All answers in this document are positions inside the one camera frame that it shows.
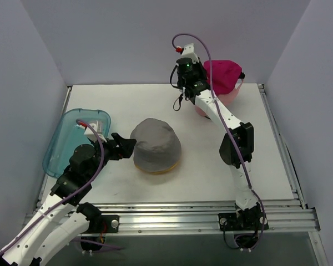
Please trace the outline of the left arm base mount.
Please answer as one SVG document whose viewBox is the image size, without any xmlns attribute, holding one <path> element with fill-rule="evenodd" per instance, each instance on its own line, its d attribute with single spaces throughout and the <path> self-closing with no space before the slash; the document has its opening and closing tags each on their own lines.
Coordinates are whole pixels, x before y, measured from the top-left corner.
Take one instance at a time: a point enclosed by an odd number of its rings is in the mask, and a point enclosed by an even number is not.
<svg viewBox="0 0 333 266">
<path fill-rule="evenodd" d="M 117 247 L 112 247 L 105 244 L 106 236 L 108 233 L 119 232 L 119 216 L 101 215 L 99 218 L 94 218 L 89 223 L 88 229 L 84 234 L 86 237 L 80 237 L 80 247 L 86 252 L 98 252 L 105 248 L 106 251 L 118 250 Z"/>
</svg>

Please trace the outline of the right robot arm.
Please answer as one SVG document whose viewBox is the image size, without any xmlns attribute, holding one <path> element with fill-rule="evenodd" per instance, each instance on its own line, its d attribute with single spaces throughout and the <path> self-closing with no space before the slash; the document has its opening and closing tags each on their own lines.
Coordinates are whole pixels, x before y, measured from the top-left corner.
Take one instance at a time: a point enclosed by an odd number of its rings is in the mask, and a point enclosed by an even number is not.
<svg viewBox="0 0 333 266">
<path fill-rule="evenodd" d="M 178 77 L 177 88 L 182 92 L 182 97 L 200 108 L 214 124 L 225 131 L 219 154 L 230 167 L 233 177 L 238 211 L 235 215 L 236 224 L 247 229 L 255 222 L 265 223 L 264 205 L 250 181 L 254 127 L 235 117 L 216 97 L 201 62 L 188 57 L 179 58 L 174 70 Z"/>
</svg>

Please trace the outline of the light pink baseball cap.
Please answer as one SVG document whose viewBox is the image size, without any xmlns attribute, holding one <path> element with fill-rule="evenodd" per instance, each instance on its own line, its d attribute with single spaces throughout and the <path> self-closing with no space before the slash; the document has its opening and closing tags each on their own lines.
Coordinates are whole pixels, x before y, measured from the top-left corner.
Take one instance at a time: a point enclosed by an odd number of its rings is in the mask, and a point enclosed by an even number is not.
<svg viewBox="0 0 333 266">
<path fill-rule="evenodd" d="M 237 84 L 237 87 L 235 87 L 230 93 L 228 94 L 218 94 L 217 97 L 221 100 L 221 102 L 225 105 L 228 106 L 230 105 L 234 99 L 237 97 L 241 86 L 243 85 L 244 80 L 241 80 L 240 84 Z M 207 116 L 207 114 L 205 112 L 202 111 L 202 109 L 200 109 L 199 107 L 195 107 L 195 111 L 198 115 L 205 117 L 205 118 L 209 118 Z"/>
</svg>

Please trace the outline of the yellow bucket hat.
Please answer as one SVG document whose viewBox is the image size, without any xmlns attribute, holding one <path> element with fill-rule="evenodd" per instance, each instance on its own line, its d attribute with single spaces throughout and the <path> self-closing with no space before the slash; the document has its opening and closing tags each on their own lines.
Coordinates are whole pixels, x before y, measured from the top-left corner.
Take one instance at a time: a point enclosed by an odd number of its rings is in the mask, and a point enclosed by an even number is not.
<svg viewBox="0 0 333 266">
<path fill-rule="evenodd" d="M 147 174 L 151 174 L 151 175 L 163 175 L 163 174 L 168 173 L 168 172 L 172 171 L 173 169 L 175 169 L 177 167 L 177 165 L 178 165 L 178 163 L 175 163 L 171 167 L 164 169 L 164 170 L 150 171 L 150 170 L 142 169 L 138 165 L 134 164 L 135 168 L 138 169 L 139 171 L 147 173 Z"/>
</svg>

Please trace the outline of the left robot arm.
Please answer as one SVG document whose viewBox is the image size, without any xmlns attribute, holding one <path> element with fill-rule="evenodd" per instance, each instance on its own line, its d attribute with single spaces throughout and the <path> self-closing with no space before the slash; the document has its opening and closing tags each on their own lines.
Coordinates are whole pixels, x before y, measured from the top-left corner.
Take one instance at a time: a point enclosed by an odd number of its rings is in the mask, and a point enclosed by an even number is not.
<svg viewBox="0 0 333 266">
<path fill-rule="evenodd" d="M 137 141 L 113 133 L 96 134 L 89 144 L 75 148 L 69 164 L 57 179 L 41 208 L 20 233 L 0 250 L 0 265 L 41 265 L 78 234 L 100 228 L 100 212 L 81 200 L 109 161 L 130 158 Z"/>
</svg>

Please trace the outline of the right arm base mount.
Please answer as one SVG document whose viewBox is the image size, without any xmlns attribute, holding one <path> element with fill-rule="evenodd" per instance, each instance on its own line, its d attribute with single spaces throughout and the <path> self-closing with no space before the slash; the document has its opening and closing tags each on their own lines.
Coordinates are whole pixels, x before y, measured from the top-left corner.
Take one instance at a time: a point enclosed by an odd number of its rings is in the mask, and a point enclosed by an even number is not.
<svg viewBox="0 0 333 266">
<path fill-rule="evenodd" d="M 260 205 L 232 213 L 219 213 L 219 229 L 226 245 L 232 250 L 253 251 L 269 229 L 265 212 Z"/>
</svg>

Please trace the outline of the magenta baseball cap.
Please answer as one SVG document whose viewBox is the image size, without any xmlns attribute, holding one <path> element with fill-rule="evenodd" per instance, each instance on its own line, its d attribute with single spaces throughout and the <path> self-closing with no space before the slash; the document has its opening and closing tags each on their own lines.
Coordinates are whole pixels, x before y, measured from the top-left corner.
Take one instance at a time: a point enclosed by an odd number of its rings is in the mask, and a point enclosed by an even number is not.
<svg viewBox="0 0 333 266">
<path fill-rule="evenodd" d="M 245 73 L 239 64 L 231 60 L 207 60 L 203 67 L 208 82 L 213 82 L 213 90 L 217 96 L 238 94 L 245 79 Z"/>
</svg>

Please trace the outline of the grey bucket hat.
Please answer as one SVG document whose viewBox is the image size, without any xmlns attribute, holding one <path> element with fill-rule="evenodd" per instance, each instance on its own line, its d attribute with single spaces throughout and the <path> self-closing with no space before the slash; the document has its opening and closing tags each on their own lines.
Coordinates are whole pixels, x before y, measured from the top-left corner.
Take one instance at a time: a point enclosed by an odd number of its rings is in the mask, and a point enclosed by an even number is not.
<svg viewBox="0 0 333 266">
<path fill-rule="evenodd" d="M 181 158 L 181 143 L 173 128 L 165 121 L 147 118 L 131 132 L 136 139 L 133 161 L 142 169 L 164 170 Z"/>
</svg>

